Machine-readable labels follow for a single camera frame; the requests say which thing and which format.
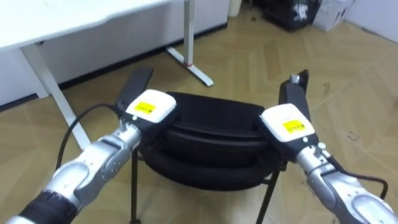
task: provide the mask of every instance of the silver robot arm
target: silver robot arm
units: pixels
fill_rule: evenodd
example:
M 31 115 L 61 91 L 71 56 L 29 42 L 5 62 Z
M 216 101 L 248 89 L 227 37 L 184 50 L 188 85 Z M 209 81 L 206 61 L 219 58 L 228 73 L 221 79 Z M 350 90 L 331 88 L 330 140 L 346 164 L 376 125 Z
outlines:
M 269 108 L 260 119 L 264 134 L 276 150 L 299 164 L 315 195 L 341 224 L 398 223 L 385 201 L 368 192 L 357 178 L 340 172 L 341 166 L 296 106 L 287 103 Z
M 297 163 L 307 175 L 307 183 L 321 203 L 342 224 L 396 224 L 392 208 L 368 192 L 357 178 L 341 173 L 328 162 L 325 144 L 300 151 Z
M 147 90 L 135 99 L 113 134 L 103 136 L 62 165 L 47 186 L 6 224 L 69 224 L 98 196 L 141 142 L 150 141 L 173 118 L 175 100 Z

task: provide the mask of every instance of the metal stand leg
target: metal stand leg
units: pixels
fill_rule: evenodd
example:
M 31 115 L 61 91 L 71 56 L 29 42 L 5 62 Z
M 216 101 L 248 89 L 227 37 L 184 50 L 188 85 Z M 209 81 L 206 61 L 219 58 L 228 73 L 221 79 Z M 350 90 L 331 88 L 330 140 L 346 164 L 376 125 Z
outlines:
M 21 50 L 30 63 L 30 66 L 33 68 L 37 78 L 42 82 L 47 91 L 54 97 L 55 102 L 60 108 L 60 111 L 62 112 L 62 115 L 67 121 L 68 125 L 71 125 L 76 116 L 70 108 L 67 99 L 58 87 L 58 83 L 55 81 L 54 76 L 45 64 L 37 46 L 28 45 L 21 48 Z M 91 141 L 88 139 L 88 136 L 80 123 L 75 126 L 72 133 L 81 149 L 84 149 L 91 144 Z
M 141 224 L 137 218 L 137 179 L 138 179 L 138 150 L 131 154 L 131 220 L 130 224 Z
M 274 192 L 275 185 L 276 185 L 276 182 L 278 180 L 278 176 L 279 176 L 279 171 L 275 171 L 271 175 L 271 179 L 268 182 L 269 185 L 268 185 L 268 188 L 267 188 L 267 192 L 266 192 L 266 194 L 264 196 L 264 200 L 262 201 L 262 205 L 261 205 L 261 208 L 260 208 L 259 216 L 257 217 L 256 224 L 262 224 L 262 221 L 264 220 L 264 217 L 266 215 L 269 202 L 271 201 L 272 193 Z
M 204 74 L 201 70 L 193 65 L 193 26 L 195 25 L 194 0 L 184 1 L 184 56 L 181 55 L 173 47 L 169 47 L 167 52 L 182 63 L 192 74 L 199 78 L 207 86 L 212 86 L 214 83 L 210 77 Z

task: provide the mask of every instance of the black cable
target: black cable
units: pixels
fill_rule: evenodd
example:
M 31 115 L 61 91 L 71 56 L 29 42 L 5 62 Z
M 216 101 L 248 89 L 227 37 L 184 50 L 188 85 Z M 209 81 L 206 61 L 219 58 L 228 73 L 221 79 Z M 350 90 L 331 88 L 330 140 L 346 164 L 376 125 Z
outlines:
M 341 172 L 342 174 L 345 174 L 345 175 L 348 175 L 348 176 L 352 176 L 352 177 L 355 177 L 355 178 L 358 178 L 358 179 L 361 179 L 361 180 L 368 180 L 368 181 L 378 182 L 378 183 L 382 184 L 383 185 L 383 190 L 381 191 L 380 198 L 383 199 L 383 200 L 386 198 L 386 195 L 387 195 L 387 192 L 388 192 L 388 183 L 384 179 L 378 178 L 378 177 L 370 177 L 370 176 L 366 176 L 366 175 L 359 175 L 359 174 L 350 173 L 347 170 L 345 170 L 333 156 L 330 156 L 329 158 L 327 158 L 327 161 L 331 165 L 336 167 L 336 170 Z
M 62 142 L 61 142 L 61 146 L 60 146 L 60 150 L 58 152 L 58 157 L 57 157 L 57 165 L 55 166 L 55 170 L 57 170 L 62 163 L 62 157 L 63 157 L 63 153 L 65 152 L 65 146 L 67 145 L 70 133 L 72 133 L 73 128 L 76 126 L 77 123 L 79 123 L 79 121 L 86 116 L 86 114 L 88 114 L 90 111 L 92 111 L 93 109 L 99 108 L 99 107 L 106 107 L 111 109 L 113 112 L 115 112 L 116 114 L 118 114 L 117 109 L 110 104 L 107 103 L 100 103 L 97 105 L 94 105 L 88 109 L 86 109 L 85 111 L 83 111 L 81 114 L 79 114 L 75 120 L 72 122 L 72 124 L 69 126 L 67 132 L 65 133 L 65 135 L 63 136 Z

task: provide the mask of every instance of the table frame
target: table frame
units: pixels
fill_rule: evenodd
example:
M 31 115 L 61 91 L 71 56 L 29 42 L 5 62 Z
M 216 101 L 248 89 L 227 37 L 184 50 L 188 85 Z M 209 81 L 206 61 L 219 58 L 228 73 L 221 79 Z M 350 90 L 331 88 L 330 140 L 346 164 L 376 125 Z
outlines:
M 193 75 L 199 78 L 205 85 L 212 86 L 213 81 L 210 77 L 204 74 L 201 70 L 193 65 L 193 35 L 194 35 L 194 0 L 184 1 L 184 53 L 183 55 L 176 51 L 173 47 L 167 48 L 167 52 L 179 61 L 185 68 L 187 68 Z M 62 93 L 58 86 L 58 83 L 54 79 L 53 74 L 49 70 L 45 60 L 43 59 L 40 51 L 40 44 L 31 44 L 25 47 L 21 47 L 18 51 L 19 60 L 22 63 L 29 66 L 30 64 L 34 75 L 31 75 L 29 81 L 32 82 L 35 88 L 35 92 L 39 98 L 45 98 L 49 95 L 53 95 L 55 102 L 57 103 L 65 121 L 70 126 L 75 120 L 76 116 L 71 109 L 65 95 Z M 79 147 L 83 150 L 85 147 L 91 144 L 86 132 L 80 123 L 78 123 L 72 131 Z

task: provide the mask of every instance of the white desk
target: white desk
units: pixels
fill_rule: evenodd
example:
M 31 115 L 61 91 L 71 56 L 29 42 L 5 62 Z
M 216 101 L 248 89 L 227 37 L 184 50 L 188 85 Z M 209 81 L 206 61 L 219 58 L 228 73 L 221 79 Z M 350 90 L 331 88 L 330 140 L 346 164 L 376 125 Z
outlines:
M 18 49 L 14 57 L 21 62 L 25 78 L 40 98 L 52 94 L 66 122 L 76 118 L 59 89 L 38 46 L 41 41 L 100 26 L 105 22 L 155 7 L 171 0 L 12 0 L 0 7 L 0 50 Z M 184 55 L 174 48 L 168 53 L 184 64 L 207 86 L 213 81 L 193 64 L 194 0 L 184 1 Z M 84 149 L 90 144 L 81 124 L 73 135 Z

